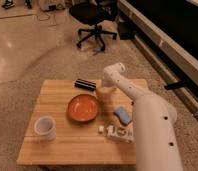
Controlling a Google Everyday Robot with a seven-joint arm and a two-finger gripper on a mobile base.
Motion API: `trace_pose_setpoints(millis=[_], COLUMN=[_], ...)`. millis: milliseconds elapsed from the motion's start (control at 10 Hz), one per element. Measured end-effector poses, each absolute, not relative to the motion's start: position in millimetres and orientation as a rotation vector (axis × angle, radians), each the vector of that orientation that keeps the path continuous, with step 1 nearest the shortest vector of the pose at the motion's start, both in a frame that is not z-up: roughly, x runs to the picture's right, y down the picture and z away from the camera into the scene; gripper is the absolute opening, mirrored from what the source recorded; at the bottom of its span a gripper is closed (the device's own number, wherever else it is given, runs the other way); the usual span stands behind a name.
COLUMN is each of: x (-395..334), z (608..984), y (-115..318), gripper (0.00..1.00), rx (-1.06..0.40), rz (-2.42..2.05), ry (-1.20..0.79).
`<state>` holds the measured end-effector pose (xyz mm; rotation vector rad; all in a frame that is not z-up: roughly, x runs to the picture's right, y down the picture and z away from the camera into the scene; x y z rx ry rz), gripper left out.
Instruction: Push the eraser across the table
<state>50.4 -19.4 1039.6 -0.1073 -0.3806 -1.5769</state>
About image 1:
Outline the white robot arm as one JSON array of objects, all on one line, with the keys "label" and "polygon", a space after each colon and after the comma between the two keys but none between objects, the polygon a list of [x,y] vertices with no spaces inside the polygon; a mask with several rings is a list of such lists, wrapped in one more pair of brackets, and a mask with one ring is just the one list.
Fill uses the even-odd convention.
[{"label": "white robot arm", "polygon": [[124,77],[123,63],[103,69],[101,85],[117,87],[134,102],[132,117],[138,171],[184,171],[173,125],[176,108],[163,97]]}]

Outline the tan robot gripper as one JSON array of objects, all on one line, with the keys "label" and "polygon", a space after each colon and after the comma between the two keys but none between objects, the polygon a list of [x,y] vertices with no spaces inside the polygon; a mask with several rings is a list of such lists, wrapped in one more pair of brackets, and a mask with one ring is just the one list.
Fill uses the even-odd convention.
[{"label": "tan robot gripper", "polygon": [[100,101],[106,101],[110,98],[111,94],[116,90],[114,86],[112,87],[98,87],[96,89],[96,95]]}]

